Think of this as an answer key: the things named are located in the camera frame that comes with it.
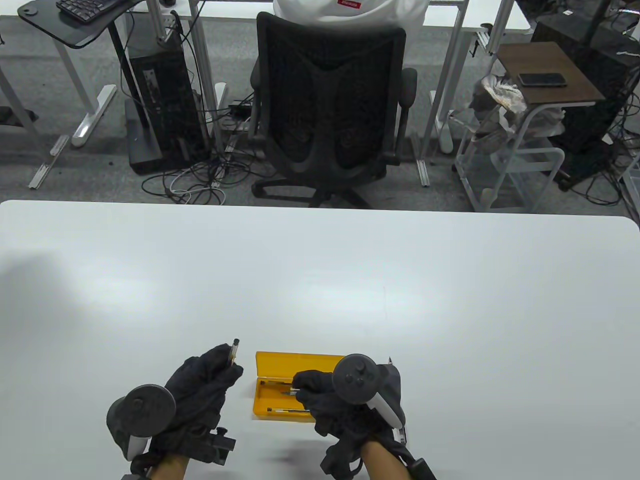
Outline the person's right hand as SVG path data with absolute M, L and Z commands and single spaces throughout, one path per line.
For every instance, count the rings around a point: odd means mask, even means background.
M 336 480 L 352 480 L 363 467 L 371 480 L 411 480 L 398 453 L 393 428 L 366 405 L 353 405 L 333 387 L 332 374 L 298 372 L 292 380 L 295 398 L 314 418 L 315 431 L 337 443 L 326 450 L 320 468 Z

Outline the person's left hand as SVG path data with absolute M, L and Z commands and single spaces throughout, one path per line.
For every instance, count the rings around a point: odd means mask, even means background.
M 169 426 L 151 439 L 149 451 L 195 459 L 196 440 L 217 429 L 227 391 L 243 375 L 233 361 L 233 346 L 222 343 L 186 359 L 165 384 L 176 404 Z

